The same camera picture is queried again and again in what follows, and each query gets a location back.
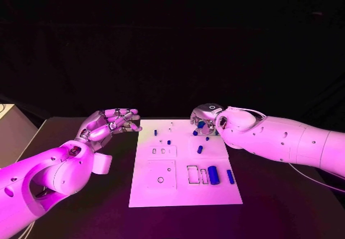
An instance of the black background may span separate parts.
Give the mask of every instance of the black background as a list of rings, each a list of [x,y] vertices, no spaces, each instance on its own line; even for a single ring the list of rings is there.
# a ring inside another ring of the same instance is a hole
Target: black background
[[[0,101],[38,126],[112,108],[185,117],[214,102],[345,132],[343,1],[5,0],[0,10]]]

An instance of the white board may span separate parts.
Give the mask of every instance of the white board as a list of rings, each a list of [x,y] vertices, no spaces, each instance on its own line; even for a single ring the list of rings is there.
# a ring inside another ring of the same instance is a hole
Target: white board
[[[145,119],[141,126],[130,208],[243,204],[237,182],[229,179],[223,138],[213,134],[207,141],[207,135],[194,136],[197,126],[188,119]],[[210,166],[217,167],[219,185],[210,181]]]

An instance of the dark table surface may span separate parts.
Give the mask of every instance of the dark table surface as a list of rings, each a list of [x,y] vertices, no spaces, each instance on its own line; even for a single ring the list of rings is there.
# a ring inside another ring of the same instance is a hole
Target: dark table surface
[[[22,159],[74,139],[86,118],[51,118]],[[129,208],[138,132],[115,135],[102,153],[110,173],[38,219],[28,239],[344,239],[345,210],[331,190],[289,164],[229,148],[243,205]],[[317,170],[298,165],[322,181]]]

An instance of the blue cylinder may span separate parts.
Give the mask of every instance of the blue cylinder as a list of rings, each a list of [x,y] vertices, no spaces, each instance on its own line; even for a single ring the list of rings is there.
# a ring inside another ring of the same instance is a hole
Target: blue cylinder
[[[210,175],[211,185],[220,184],[221,182],[220,182],[220,177],[219,177],[217,167],[216,166],[210,166],[208,167],[208,175]]]
[[[234,184],[236,181],[234,181],[232,170],[227,170],[227,173],[229,173],[229,181],[230,181],[232,184]]]
[[[201,153],[203,152],[203,146],[200,146],[200,148],[198,148],[198,153]]]
[[[198,128],[203,128],[207,123],[204,121],[200,121]]]

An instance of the robotic arm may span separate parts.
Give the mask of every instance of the robotic arm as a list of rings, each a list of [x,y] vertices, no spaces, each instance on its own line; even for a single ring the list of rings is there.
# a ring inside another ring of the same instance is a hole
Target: robotic arm
[[[219,104],[198,106],[191,124],[207,124],[197,131],[216,130],[226,144],[275,161],[304,164],[345,177],[345,133],[330,131],[292,119]]]
[[[11,238],[86,186],[92,172],[107,174],[113,157],[97,153],[112,136],[141,131],[136,109],[97,111],[74,140],[0,169],[0,239]],[[34,195],[31,182],[47,190]]]

